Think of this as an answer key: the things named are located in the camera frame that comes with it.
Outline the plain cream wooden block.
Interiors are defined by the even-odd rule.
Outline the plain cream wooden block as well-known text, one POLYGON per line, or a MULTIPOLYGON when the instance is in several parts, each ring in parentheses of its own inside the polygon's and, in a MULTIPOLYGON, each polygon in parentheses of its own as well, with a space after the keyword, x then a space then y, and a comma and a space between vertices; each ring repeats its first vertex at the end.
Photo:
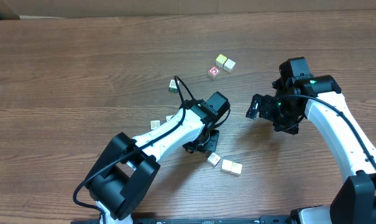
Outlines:
POLYGON ((223 159, 222 160, 222 164, 221 164, 221 170, 223 172, 227 172, 227 173, 230 173, 231 170, 232 170, 232 165, 233 165, 233 162, 232 161, 229 161, 227 159, 223 159))

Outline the hammer picture wooden block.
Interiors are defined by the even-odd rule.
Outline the hammer picture wooden block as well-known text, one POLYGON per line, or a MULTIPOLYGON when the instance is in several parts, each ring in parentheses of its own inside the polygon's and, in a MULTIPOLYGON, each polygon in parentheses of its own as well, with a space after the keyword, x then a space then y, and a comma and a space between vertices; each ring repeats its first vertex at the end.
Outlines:
POLYGON ((166 116, 166 121, 170 121, 173 117, 174 115, 166 116))

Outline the red edged picture block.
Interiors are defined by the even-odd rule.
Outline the red edged picture block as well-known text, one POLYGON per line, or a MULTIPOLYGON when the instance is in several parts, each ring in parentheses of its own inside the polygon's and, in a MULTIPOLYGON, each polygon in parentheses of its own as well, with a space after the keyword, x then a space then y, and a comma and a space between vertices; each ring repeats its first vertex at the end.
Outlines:
POLYGON ((215 152, 212 152, 208 158, 207 161, 213 166, 216 167, 219 161, 221 160, 221 157, 217 155, 215 152))

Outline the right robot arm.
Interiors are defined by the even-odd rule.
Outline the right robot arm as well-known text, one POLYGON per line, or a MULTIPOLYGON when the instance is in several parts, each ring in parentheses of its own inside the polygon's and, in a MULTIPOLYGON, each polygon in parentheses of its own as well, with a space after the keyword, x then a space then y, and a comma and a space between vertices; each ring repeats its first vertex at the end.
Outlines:
POLYGON ((303 119, 325 140, 343 185, 330 205, 297 208, 273 223, 376 223, 376 147, 350 112, 341 87, 330 75, 316 77, 304 57, 279 66, 275 96, 256 94, 250 119, 271 121, 276 132, 297 134, 303 119))

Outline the acorn picture wooden block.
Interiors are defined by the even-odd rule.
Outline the acorn picture wooden block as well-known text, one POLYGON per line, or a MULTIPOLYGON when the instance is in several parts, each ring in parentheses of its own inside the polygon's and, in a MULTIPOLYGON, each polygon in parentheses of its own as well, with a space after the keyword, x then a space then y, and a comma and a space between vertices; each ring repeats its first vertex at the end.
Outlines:
POLYGON ((231 167, 231 173, 234 175, 241 175, 242 173, 242 164, 233 162, 231 167))

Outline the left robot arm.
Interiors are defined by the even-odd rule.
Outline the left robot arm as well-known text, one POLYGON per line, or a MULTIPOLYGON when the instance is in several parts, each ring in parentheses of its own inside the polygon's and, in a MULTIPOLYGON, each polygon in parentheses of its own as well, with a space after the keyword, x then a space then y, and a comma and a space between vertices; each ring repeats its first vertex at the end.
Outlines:
POLYGON ((200 150, 228 110, 203 100, 187 100, 170 120, 146 134, 114 136, 81 183, 96 202, 92 208, 100 212, 99 222, 130 222, 160 161, 180 147, 200 150))

